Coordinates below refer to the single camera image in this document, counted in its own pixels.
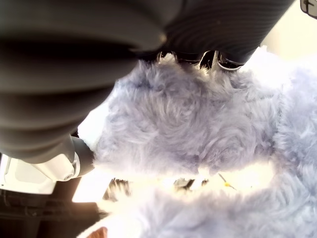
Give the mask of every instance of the stuffed animal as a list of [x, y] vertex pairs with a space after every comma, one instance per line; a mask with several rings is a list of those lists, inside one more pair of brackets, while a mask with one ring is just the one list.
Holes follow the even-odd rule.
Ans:
[[317, 237], [316, 63], [264, 49], [234, 72], [140, 62], [79, 127], [96, 169], [209, 183], [132, 185], [79, 237]]

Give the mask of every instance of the fluffy blue fur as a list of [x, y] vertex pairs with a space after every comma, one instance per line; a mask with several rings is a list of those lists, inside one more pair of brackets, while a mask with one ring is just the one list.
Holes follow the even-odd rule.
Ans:
[[100, 226], [109, 238], [317, 237], [317, 73], [293, 66], [285, 77], [288, 84], [270, 88], [252, 70], [140, 63], [104, 105], [103, 130], [91, 147], [97, 167], [134, 180], [190, 177], [200, 168], [213, 175], [273, 158], [276, 175], [268, 188], [248, 194], [208, 186], [186, 194], [155, 186], [132, 191], [124, 211], [80, 237]]

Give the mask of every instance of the blue faux fur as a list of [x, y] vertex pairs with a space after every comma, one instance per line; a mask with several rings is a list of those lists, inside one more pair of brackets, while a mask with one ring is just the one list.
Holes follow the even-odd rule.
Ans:
[[252, 66], [211, 72], [173, 59], [140, 63], [119, 80], [99, 109], [100, 133], [79, 131], [106, 173], [126, 180], [201, 170], [212, 176], [270, 160], [275, 176], [248, 194], [208, 186], [186, 194], [132, 191], [124, 211], [81, 237], [100, 226], [109, 238], [317, 237], [317, 72], [285, 65], [265, 69], [283, 75], [279, 87], [258, 81]]

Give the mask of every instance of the plush toy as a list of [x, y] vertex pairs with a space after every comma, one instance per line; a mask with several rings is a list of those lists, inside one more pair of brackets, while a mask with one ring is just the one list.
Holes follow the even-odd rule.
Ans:
[[79, 237], [317, 237], [316, 63], [264, 49], [235, 72], [140, 62], [79, 127], [96, 169], [209, 183], [132, 186]]

